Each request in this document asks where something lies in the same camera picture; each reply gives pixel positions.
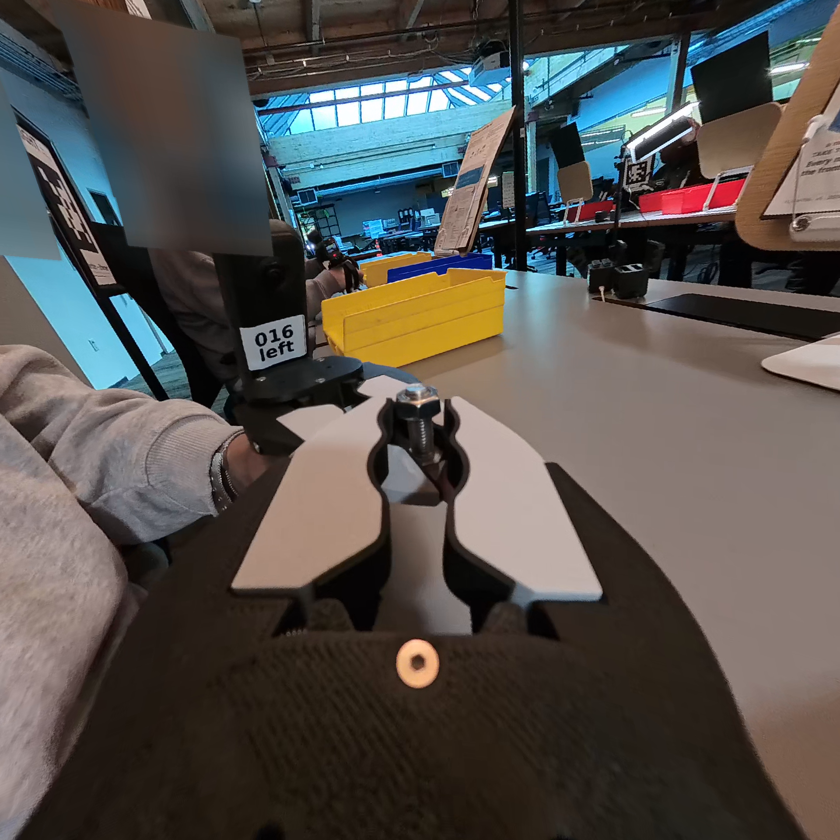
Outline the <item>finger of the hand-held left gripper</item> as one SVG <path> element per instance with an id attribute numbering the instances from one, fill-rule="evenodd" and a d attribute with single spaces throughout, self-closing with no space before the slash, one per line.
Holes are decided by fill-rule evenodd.
<path id="1" fill-rule="evenodd" d="M 356 388 L 356 392 L 360 397 L 359 405 L 372 398 L 383 398 L 393 402 L 402 391 L 404 391 L 404 382 L 390 375 L 378 375 L 371 379 L 366 379 Z"/>
<path id="2" fill-rule="evenodd" d="M 337 406 L 308 406 L 281 415 L 277 421 L 306 442 L 342 415 L 343 410 Z M 387 465 L 382 489 L 391 503 L 435 507 L 441 502 L 436 486 L 403 448 L 388 445 Z"/>

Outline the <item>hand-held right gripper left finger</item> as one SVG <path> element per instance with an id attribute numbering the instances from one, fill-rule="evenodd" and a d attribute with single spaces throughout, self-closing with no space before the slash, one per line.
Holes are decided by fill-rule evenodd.
<path id="1" fill-rule="evenodd" d="M 302 441 L 234 576 L 233 593 L 379 601 L 392 567 L 381 478 L 392 405 L 372 398 Z"/>

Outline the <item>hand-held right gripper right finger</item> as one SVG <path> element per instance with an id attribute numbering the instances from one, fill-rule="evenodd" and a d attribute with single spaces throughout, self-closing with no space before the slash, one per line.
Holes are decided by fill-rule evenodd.
<path id="1" fill-rule="evenodd" d="M 547 463 L 456 396 L 447 403 L 453 496 L 444 577 L 465 603 L 598 602 L 603 589 Z"/>

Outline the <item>metal bolt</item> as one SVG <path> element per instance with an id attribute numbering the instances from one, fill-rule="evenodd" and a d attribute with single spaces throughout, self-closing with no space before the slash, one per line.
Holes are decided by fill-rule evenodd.
<path id="1" fill-rule="evenodd" d="M 401 398 L 411 402 L 419 402 L 424 398 L 433 396 L 439 397 L 437 389 L 433 386 L 425 385 L 423 383 L 412 383 L 407 385 L 404 391 L 400 392 L 396 399 Z M 441 413 L 438 414 L 435 419 L 443 416 L 444 406 L 442 402 L 441 407 Z M 405 426 L 408 451 L 419 466 L 425 468 L 437 466 L 444 462 L 444 450 L 436 443 L 437 426 L 435 419 L 431 423 L 406 423 L 397 417 L 396 419 L 401 425 Z"/>

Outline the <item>person's left forearm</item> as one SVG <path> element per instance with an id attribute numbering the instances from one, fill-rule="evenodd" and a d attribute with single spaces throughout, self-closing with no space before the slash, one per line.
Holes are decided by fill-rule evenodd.
<path id="1" fill-rule="evenodd" d="M 23 344 L 2 346 L 1 410 L 2 466 L 24 456 L 121 544 L 216 516 L 212 467 L 243 433 L 194 402 L 93 389 Z"/>

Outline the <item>yellow plastic bin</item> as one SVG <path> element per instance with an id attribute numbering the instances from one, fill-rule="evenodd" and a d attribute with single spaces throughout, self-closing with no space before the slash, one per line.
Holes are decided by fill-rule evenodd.
<path id="1" fill-rule="evenodd" d="M 406 251 L 360 260 L 359 267 L 363 276 L 363 285 L 368 289 L 382 286 L 388 282 L 389 270 L 423 263 L 433 257 L 434 254 L 426 251 Z"/>
<path id="2" fill-rule="evenodd" d="M 431 272 L 322 303 L 332 352 L 392 368 L 433 358 L 503 331 L 507 273 Z"/>

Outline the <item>silver wristwatch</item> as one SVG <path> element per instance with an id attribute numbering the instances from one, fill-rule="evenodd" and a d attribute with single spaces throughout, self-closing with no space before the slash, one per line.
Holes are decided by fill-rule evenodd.
<path id="1" fill-rule="evenodd" d="M 217 447 L 211 458 L 208 475 L 216 515 L 220 515 L 227 509 L 230 509 L 238 498 L 238 491 L 236 490 L 228 471 L 227 455 L 232 442 L 243 436 L 243 434 L 244 432 L 239 430 L 234 434 L 229 435 L 223 443 Z"/>

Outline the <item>blue plastic bin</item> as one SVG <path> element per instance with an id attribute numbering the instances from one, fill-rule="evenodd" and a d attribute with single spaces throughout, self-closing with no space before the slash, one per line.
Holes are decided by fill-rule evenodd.
<path id="1" fill-rule="evenodd" d="M 415 260 L 404 266 L 394 266 L 387 270 L 386 283 L 392 284 L 400 280 L 420 277 L 427 274 L 443 276 L 453 269 L 489 269 L 495 268 L 495 257 L 492 254 L 469 253 L 449 257 L 433 257 L 431 259 Z"/>

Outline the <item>red plastic bin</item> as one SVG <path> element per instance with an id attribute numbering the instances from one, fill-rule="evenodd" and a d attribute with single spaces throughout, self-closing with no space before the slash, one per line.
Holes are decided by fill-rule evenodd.
<path id="1" fill-rule="evenodd" d="M 641 213 L 653 213 L 661 210 L 664 192 L 649 192 L 635 196 L 635 203 L 631 202 L 630 210 L 637 207 Z M 570 223 L 592 221 L 598 213 L 609 214 L 615 209 L 612 198 L 601 202 L 583 203 L 570 207 L 565 220 Z"/>
<path id="2" fill-rule="evenodd" d="M 735 206 L 746 182 L 747 178 L 741 177 L 666 191 L 661 194 L 659 211 L 675 216 Z"/>

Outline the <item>small pale document board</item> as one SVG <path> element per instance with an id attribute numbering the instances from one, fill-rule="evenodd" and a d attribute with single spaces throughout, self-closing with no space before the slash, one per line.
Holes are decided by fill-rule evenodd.
<path id="1" fill-rule="evenodd" d="M 560 167 L 557 180 L 563 205 L 585 203 L 592 199 L 592 172 L 587 160 Z"/>

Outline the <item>black pillar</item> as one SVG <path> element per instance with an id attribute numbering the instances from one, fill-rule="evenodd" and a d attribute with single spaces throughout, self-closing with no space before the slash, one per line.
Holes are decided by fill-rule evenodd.
<path id="1" fill-rule="evenodd" d="M 523 2 L 508 2 L 509 51 L 511 59 L 511 105 L 514 109 L 511 122 L 513 157 L 513 201 L 514 201 L 514 257 L 517 271 L 528 270 L 528 222 L 527 222 L 527 149 L 526 109 L 522 63 L 524 59 Z"/>

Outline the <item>person's grey sweatshirt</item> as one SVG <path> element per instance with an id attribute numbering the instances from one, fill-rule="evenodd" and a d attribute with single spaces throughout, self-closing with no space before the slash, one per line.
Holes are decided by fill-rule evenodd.
<path id="1" fill-rule="evenodd" d="M 2 421 L 1 805 L 14 838 L 90 714 L 136 599 L 122 524 Z"/>

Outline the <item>white ceiling projector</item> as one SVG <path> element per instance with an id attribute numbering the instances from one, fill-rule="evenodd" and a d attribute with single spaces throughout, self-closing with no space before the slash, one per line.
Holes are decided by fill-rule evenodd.
<path id="1" fill-rule="evenodd" d="M 511 59 L 508 44 L 498 39 L 482 41 L 476 48 L 469 69 L 469 84 L 474 88 L 488 88 L 501 84 L 511 76 Z"/>

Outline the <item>wooden table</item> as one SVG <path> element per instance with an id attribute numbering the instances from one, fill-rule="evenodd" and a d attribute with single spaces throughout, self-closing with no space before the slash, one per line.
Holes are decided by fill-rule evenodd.
<path id="1" fill-rule="evenodd" d="M 697 213 L 683 213 L 675 215 L 664 215 L 660 212 L 655 213 L 628 213 L 622 215 L 619 227 L 620 228 L 645 228 L 645 227 L 663 227 L 676 225 L 700 225 L 700 224 L 714 224 L 719 222 L 727 222 L 734 220 L 736 216 L 736 207 L 728 206 L 723 208 L 712 208 L 706 211 Z M 535 225 L 527 228 L 528 235 L 567 235 L 572 233 L 580 233 L 586 231 L 601 231 L 607 230 L 614 226 L 613 220 L 606 220 L 597 223 L 595 220 L 584 220 L 580 222 L 558 222 L 551 224 Z"/>

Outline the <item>large pale document board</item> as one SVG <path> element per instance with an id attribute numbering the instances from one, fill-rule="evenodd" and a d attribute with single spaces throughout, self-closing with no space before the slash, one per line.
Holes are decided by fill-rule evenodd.
<path id="1" fill-rule="evenodd" d="M 724 172 L 755 166 L 783 111 L 783 105 L 770 101 L 701 125 L 696 135 L 701 175 L 714 180 Z"/>

